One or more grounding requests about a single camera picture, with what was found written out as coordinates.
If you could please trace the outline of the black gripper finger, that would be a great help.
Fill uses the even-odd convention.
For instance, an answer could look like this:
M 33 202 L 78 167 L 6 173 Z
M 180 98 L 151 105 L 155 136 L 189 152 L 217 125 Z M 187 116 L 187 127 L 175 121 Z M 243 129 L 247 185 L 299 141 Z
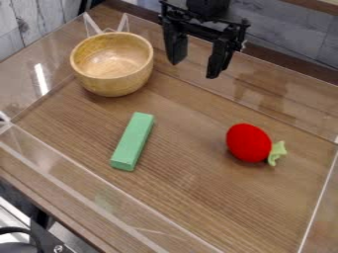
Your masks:
M 220 37 L 212 44 L 212 52 L 208 57 L 205 77 L 213 79 L 227 68 L 233 55 L 233 43 Z
M 187 56 L 187 35 L 172 23 L 163 24 L 168 61 L 179 64 Z

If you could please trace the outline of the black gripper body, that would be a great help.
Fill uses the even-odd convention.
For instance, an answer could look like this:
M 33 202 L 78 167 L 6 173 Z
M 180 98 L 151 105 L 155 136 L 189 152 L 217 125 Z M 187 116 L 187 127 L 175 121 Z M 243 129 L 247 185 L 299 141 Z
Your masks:
M 229 12 L 231 0 L 160 0 L 161 19 L 168 19 L 180 28 L 204 40 L 223 36 L 240 51 L 245 32 L 251 26 L 247 19 Z

